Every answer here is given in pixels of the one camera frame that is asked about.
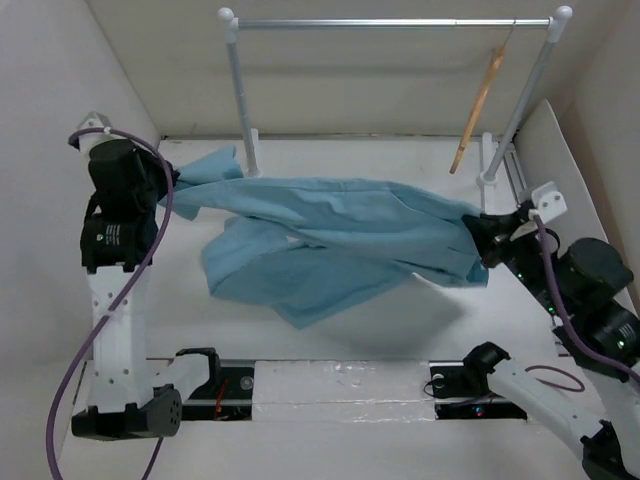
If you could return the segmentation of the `light blue trousers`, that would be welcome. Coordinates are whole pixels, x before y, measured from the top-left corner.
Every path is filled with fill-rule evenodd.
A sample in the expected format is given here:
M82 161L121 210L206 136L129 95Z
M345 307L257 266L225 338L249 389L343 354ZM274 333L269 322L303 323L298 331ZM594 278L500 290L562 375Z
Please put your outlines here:
M201 254L210 295L271 308L297 328L416 275L449 288L489 279L463 222L478 209L401 183L247 177L226 147L180 167L162 204L187 220L226 211Z

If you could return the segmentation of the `wooden clothes hanger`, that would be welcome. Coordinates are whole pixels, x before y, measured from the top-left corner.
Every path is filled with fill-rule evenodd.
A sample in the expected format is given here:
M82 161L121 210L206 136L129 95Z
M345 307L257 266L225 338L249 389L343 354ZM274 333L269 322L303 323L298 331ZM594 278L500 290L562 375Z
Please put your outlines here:
M469 144L469 141L472 137L472 134L474 132L474 129L477 125L477 122L480 118L480 115L483 111L486 99L489 95L489 91L491 89L491 86L493 84L493 82L495 81L500 68L504 62L504 58L506 55L506 49L507 49L507 44L509 42L509 39L515 29L515 22L516 19L513 19L512 25L510 26L510 30L509 33L507 34L506 39L504 40L504 42L502 43L501 46L497 47L496 49L493 50L492 53L492 57L490 59L489 65L485 71L485 74L483 76L483 79L481 81L481 84L479 86L479 89L476 93L472 108L470 110L469 113L469 117L467 119L467 122L465 124L465 128L463 131L463 134L460 138L458 147L456 149L452 164L449 168L449 173L451 175L454 175L459 166L460 163L464 157L465 151L467 149L467 146Z

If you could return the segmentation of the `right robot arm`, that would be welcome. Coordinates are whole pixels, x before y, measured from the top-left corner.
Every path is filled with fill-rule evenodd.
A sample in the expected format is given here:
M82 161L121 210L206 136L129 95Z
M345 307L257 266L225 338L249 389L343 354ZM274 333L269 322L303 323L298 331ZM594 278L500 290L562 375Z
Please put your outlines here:
M639 319L616 295L634 279L620 254L595 238L552 252L539 217L530 233L520 212L462 218L486 267L505 265L538 303L560 319L553 333L592 383L600 419L535 379L504 349L485 342L463 360L473 393L497 394L530 414L580 460L591 479L639 476Z

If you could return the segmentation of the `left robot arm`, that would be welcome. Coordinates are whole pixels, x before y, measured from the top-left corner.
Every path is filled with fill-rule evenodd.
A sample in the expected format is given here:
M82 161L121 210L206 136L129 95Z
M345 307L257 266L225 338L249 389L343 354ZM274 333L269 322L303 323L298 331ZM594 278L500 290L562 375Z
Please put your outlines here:
M166 438L183 420L183 404L196 391L222 387L213 348L179 351L159 374L145 353L146 294L153 255L168 223L156 208L175 184L171 167L126 138L87 151L95 192L81 232L81 265L92 294L94 377L86 408L71 420L76 437L116 441Z

